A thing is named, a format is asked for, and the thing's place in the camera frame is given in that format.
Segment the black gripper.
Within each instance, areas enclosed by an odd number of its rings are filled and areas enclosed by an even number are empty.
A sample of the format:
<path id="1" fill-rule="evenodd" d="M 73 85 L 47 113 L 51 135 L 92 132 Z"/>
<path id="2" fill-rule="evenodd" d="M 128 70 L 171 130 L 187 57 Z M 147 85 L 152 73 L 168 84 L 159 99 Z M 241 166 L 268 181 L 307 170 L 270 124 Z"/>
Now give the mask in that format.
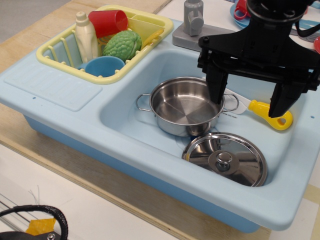
<path id="1" fill-rule="evenodd" d="M 201 37 L 197 66 L 206 74 L 211 101 L 221 103 L 229 74 L 275 83 L 270 118 L 282 117 L 302 93 L 315 91 L 320 56 L 294 42 L 291 28 L 252 18 L 238 32 Z"/>

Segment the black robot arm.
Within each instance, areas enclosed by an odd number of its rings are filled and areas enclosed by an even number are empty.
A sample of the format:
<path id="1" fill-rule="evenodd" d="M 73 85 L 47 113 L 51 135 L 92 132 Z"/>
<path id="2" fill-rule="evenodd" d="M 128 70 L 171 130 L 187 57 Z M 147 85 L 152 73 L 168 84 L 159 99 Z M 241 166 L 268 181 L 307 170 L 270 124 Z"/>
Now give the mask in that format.
<path id="1" fill-rule="evenodd" d="M 213 103 L 222 101 L 229 75 L 275 83 L 268 115 L 281 117 L 320 84 L 320 56 L 290 38 L 310 0 L 249 0 L 244 29 L 199 39 L 198 67 Z"/>

